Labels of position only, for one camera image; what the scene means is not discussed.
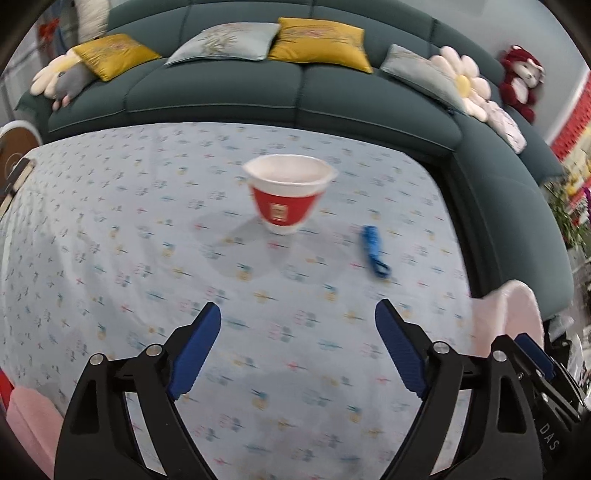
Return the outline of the blue wrapper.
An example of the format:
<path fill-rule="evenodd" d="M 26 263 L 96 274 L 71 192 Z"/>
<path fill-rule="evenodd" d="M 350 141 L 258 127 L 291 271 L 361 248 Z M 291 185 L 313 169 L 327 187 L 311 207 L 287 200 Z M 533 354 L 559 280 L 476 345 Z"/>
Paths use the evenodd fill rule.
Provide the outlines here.
<path fill-rule="evenodd" d="M 363 226 L 361 230 L 361 242 L 373 273 L 381 279 L 389 278 L 391 276 L 391 268 L 382 260 L 379 229 L 372 225 Z"/>

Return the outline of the red paper cup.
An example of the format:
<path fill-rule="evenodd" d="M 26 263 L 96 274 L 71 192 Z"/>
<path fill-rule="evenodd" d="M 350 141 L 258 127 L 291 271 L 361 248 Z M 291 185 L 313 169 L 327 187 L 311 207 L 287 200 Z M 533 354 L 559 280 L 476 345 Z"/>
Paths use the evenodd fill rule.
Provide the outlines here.
<path fill-rule="evenodd" d="M 297 154 L 259 156 L 242 169 L 263 225 L 276 235 L 297 232 L 339 175 L 324 160 Z"/>

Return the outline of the potted orchid plant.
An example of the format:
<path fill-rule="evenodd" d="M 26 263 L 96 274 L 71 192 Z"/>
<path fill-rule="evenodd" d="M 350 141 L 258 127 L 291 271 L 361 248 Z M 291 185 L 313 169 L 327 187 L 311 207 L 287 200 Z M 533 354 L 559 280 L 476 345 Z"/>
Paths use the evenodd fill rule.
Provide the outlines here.
<path fill-rule="evenodd" d="M 590 204 L 586 194 L 572 203 L 568 186 L 564 179 L 549 181 L 544 184 L 544 193 L 567 249 L 578 249 L 589 258 Z"/>

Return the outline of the floral tablecloth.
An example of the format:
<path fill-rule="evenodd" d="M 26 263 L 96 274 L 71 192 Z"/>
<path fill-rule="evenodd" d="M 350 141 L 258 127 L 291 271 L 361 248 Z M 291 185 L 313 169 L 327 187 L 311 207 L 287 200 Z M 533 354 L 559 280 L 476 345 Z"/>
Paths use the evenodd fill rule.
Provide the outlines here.
<path fill-rule="evenodd" d="M 339 175 L 297 232 L 263 225 L 242 167 L 269 154 Z M 1 365 L 59 410 L 88 357 L 164 341 L 207 302 L 222 326 L 177 404 L 221 479 L 376 479 L 419 399 L 374 310 L 472 349 L 462 254 L 441 194 L 407 155 L 308 131 L 154 124 L 30 152 L 1 222 Z M 378 278 L 361 230 L 379 229 Z"/>

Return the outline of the white flower pillow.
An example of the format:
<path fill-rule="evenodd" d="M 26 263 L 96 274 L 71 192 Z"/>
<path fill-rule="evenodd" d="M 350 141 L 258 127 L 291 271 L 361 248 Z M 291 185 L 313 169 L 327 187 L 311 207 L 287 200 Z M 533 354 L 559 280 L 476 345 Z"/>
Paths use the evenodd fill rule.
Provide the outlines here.
<path fill-rule="evenodd" d="M 464 103 L 466 113 L 480 122 L 488 121 L 487 105 L 491 87 L 480 75 L 477 63 L 467 55 L 460 55 L 451 46 L 443 46 L 430 61 L 450 77 Z"/>

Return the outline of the red teddy bear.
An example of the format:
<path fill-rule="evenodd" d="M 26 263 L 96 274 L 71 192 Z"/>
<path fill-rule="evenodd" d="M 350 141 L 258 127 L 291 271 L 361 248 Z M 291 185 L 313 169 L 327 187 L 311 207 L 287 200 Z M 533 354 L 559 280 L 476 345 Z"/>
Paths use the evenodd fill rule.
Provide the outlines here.
<path fill-rule="evenodd" d="M 515 109 L 533 124 L 536 114 L 536 90 L 544 83 L 545 69 L 541 62 L 522 46 L 513 44 L 504 53 L 501 64 L 505 77 L 499 87 L 503 103 Z"/>

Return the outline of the round wooden side table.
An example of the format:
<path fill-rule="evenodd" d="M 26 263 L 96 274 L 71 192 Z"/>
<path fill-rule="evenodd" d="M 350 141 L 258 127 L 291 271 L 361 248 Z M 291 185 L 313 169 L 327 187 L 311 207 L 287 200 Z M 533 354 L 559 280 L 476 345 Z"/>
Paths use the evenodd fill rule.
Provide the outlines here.
<path fill-rule="evenodd" d="M 39 132 L 28 121 L 14 120 L 1 128 L 1 216 L 34 169 L 35 162 L 26 155 L 42 144 Z"/>

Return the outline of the pale blue cushion right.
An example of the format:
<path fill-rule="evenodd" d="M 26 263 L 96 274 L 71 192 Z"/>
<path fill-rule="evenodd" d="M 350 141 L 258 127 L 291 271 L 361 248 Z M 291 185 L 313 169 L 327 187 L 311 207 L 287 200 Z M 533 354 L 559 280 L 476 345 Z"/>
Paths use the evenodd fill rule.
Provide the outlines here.
<path fill-rule="evenodd" d="M 392 44 L 380 70 L 449 108 L 467 113 L 454 80 L 430 60 L 411 50 Z"/>

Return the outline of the pale blue cushion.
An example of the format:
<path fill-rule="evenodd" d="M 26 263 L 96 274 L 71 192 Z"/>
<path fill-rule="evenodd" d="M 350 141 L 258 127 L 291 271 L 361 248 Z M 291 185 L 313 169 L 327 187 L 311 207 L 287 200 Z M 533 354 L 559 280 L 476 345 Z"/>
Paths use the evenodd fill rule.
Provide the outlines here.
<path fill-rule="evenodd" d="M 202 30 L 183 43 L 165 65 L 195 60 L 263 61 L 280 31 L 279 23 L 232 22 Z"/>
<path fill-rule="evenodd" d="M 392 44 L 380 70 L 449 108 L 467 113 L 454 80 L 430 60 L 411 50 Z"/>

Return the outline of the grey mouse plush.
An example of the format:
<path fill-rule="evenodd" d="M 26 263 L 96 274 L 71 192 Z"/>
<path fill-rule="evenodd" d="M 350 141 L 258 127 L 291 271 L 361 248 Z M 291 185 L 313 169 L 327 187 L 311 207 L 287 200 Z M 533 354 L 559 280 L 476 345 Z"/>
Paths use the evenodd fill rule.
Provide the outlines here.
<path fill-rule="evenodd" d="M 97 79 L 98 76 L 70 49 L 35 74 L 29 92 L 51 100 L 52 110 L 58 111 Z"/>

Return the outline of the teal sectional sofa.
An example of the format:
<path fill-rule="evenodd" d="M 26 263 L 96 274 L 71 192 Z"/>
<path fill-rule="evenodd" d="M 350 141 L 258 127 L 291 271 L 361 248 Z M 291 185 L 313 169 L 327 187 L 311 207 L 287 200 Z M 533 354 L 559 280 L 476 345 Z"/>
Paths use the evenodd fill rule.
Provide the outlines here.
<path fill-rule="evenodd" d="M 273 22 L 281 17 L 332 20 L 363 29 L 372 71 L 276 60 L 162 59 L 87 88 L 55 112 L 24 94 L 17 109 L 44 140 L 133 124 L 231 121 L 295 127 L 401 150 L 435 174 L 450 202 L 471 287 L 484 296 L 517 279 L 535 293 L 541 314 L 566 309 L 574 282 L 560 230 L 542 194 L 560 178 L 558 159 L 516 110 L 526 139 L 514 152 L 489 126 L 454 113 L 382 72 L 393 44 L 422 56 L 450 46 L 472 57 L 494 93 L 502 64 L 451 26 L 400 1 L 127 1 L 110 10 L 107 30 L 170 56 L 208 27 Z"/>

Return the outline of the yellow cushion left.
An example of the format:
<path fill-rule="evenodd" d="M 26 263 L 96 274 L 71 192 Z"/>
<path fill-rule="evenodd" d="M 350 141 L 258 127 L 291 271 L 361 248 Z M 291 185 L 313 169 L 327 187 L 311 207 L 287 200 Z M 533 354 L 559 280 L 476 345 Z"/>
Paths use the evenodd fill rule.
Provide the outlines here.
<path fill-rule="evenodd" d="M 161 58 L 157 52 L 126 34 L 108 35 L 76 45 L 73 52 L 103 82 Z"/>

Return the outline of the yellow cushion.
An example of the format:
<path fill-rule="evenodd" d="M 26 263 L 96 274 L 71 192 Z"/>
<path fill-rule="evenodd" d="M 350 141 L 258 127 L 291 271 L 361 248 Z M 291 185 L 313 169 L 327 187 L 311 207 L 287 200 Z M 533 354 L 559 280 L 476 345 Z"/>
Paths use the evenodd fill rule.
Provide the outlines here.
<path fill-rule="evenodd" d="M 76 45 L 73 52 L 103 82 L 161 58 L 157 52 L 126 34 L 108 35 Z"/>
<path fill-rule="evenodd" d="M 339 65 L 372 73 L 363 40 L 365 30 L 332 20 L 280 17 L 270 60 Z"/>

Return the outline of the white plush pillow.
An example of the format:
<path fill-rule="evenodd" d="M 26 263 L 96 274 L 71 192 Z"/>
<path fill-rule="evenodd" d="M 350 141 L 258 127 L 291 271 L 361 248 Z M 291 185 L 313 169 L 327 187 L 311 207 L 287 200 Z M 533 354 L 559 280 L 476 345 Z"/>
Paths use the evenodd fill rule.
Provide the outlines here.
<path fill-rule="evenodd" d="M 110 1 L 75 0 L 74 5 L 79 41 L 83 43 L 102 37 L 107 30 Z"/>

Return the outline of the pale blue cushion left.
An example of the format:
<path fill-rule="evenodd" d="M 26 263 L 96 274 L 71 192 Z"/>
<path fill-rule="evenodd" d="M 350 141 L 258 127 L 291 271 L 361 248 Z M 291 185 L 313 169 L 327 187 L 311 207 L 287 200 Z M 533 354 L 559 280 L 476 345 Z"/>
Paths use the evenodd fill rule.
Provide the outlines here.
<path fill-rule="evenodd" d="M 183 43 L 165 65 L 195 60 L 263 61 L 280 31 L 279 23 L 232 22 L 202 30 Z"/>

